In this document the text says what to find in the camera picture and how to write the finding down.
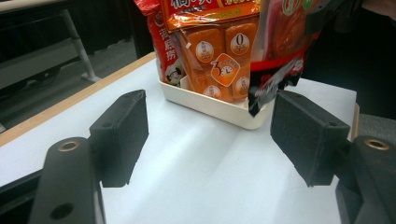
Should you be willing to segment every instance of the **wooden table edge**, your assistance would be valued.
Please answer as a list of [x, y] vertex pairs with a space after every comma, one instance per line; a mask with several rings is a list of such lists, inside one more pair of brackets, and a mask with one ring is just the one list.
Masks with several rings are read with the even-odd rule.
[[148, 55], [136, 60], [135, 62], [126, 65], [117, 72], [114, 72], [113, 74], [103, 78], [102, 80], [93, 83], [91, 86], [85, 88], [84, 90], [79, 91], [76, 94], [64, 99], [60, 103], [53, 105], [50, 108], [27, 119], [26, 121], [14, 126], [13, 128], [6, 130], [3, 133], [0, 133], [0, 147], [20, 137], [24, 133], [29, 132], [36, 126], [62, 113], [71, 106], [81, 102], [82, 100], [93, 95], [102, 88], [110, 85], [121, 77], [126, 76], [127, 74], [131, 73], [135, 69], [139, 68], [143, 64], [148, 63], [153, 59], [155, 59], [155, 53], [151, 52]]
[[355, 104], [355, 113], [353, 115], [351, 141], [353, 142], [356, 137], [359, 136], [359, 118], [360, 118], [361, 108], [358, 104]]

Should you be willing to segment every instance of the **white table surface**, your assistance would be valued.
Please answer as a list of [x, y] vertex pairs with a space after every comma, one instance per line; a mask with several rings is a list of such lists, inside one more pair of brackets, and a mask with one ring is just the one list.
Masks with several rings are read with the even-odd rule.
[[[335, 178], [308, 188], [272, 140], [164, 99], [155, 61], [0, 147], [0, 186], [42, 168], [48, 148], [89, 127], [122, 94], [147, 92], [149, 136], [131, 184], [103, 189], [109, 224], [339, 223]], [[352, 125], [356, 92], [301, 79], [288, 88]]]

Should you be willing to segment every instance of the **snack bag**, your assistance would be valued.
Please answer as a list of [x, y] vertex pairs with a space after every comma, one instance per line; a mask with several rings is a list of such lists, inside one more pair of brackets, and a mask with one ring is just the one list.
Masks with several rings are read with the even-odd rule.
[[306, 15], [318, 0], [268, 0], [262, 3], [260, 27], [251, 54], [249, 113], [257, 115], [278, 88], [296, 85], [305, 54], [318, 34], [305, 33]]
[[244, 101], [259, 5], [255, 1], [163, 0], [162, 8], [191, 90], [229, 103]]
[[157, 55], [160, 80], [180, 86], [180, 80], [185, 76], [185, 72], [171, 42], [171, 34], [168, 34], [163, 22], [160, 0], [134, 0], [134, 2], [143, 15], [148, 17], [148, 29]]

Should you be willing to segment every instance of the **orange packaging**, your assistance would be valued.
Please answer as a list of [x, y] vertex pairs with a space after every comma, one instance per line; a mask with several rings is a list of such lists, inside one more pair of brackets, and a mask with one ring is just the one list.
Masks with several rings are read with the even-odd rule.
[[255, 1], [168, 1], [162, 1], [164, 21], [191, 90], [229, 103], [244, 101], [260, 6]]

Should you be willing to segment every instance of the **red packaging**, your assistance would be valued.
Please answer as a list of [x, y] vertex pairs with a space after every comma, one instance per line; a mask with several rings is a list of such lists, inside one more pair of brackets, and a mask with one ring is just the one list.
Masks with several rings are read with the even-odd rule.
[[157, 55], [157, 67], [160, 68], [160, 80], [170, 85], [179, 86], [185, 76], [180, 59], [163, 22], [159, 0], [135, 0], [143, 15], [148, 17], [148, 29], [151, 33]]
[[249, 113], [255, 116], [273, 100], [278, 88], [296, 85], [305, 53], [318, 34], [305, 33], [306, 15], [318, 0], [268, 0], [262, 4], [260, 27], [251, 55]]

